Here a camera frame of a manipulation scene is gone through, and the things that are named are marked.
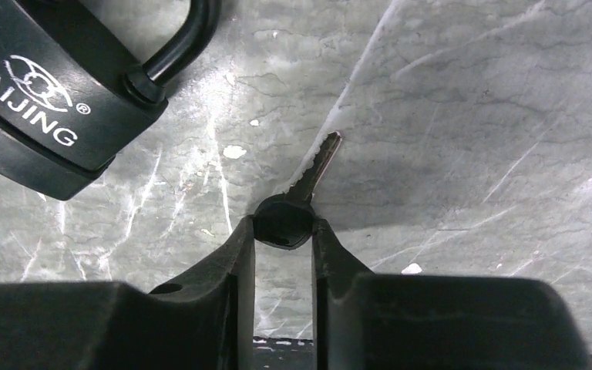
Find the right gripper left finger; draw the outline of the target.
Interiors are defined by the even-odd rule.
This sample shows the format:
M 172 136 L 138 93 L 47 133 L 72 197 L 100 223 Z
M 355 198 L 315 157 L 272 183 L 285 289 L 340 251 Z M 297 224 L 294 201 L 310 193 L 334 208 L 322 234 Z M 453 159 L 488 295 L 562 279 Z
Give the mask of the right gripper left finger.
M 145 293 L 121 281 L 0 284 L 0 369 L 249 369 L 254 228 Z

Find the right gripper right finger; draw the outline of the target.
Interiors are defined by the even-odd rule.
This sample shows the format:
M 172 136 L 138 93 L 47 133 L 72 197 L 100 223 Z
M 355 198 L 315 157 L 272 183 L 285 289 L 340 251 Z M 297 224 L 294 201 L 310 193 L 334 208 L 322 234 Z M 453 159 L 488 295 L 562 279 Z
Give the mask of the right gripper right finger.
M 567 304 L 525 278 L 378 274 L 319 219 L 317 369 L 592 369 Z

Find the black padlock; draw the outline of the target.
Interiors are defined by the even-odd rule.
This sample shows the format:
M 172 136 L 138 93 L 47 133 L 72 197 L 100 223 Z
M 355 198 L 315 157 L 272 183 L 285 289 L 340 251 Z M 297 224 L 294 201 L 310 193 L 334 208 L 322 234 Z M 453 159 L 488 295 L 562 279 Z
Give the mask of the black padlock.
M 139 61 L 78 1 L 0 1 L 0 174 L 57 200 L 97 180 L 168 105 L 167 87 L 208 46 L 220 1 Z

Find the black head key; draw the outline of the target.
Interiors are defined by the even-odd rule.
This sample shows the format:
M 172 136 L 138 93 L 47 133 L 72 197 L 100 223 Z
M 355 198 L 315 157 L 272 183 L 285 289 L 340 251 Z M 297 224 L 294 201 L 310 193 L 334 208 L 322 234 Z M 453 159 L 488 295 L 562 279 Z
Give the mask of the black head key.
M 253 214 L 256 241 L 291 251 L 309 240 L 316 218 L 311 205 L 313 193 L 341 142 L 339 132 L 329 133 L 302 176 L 286 192 L 268 197 L 259 204 Z

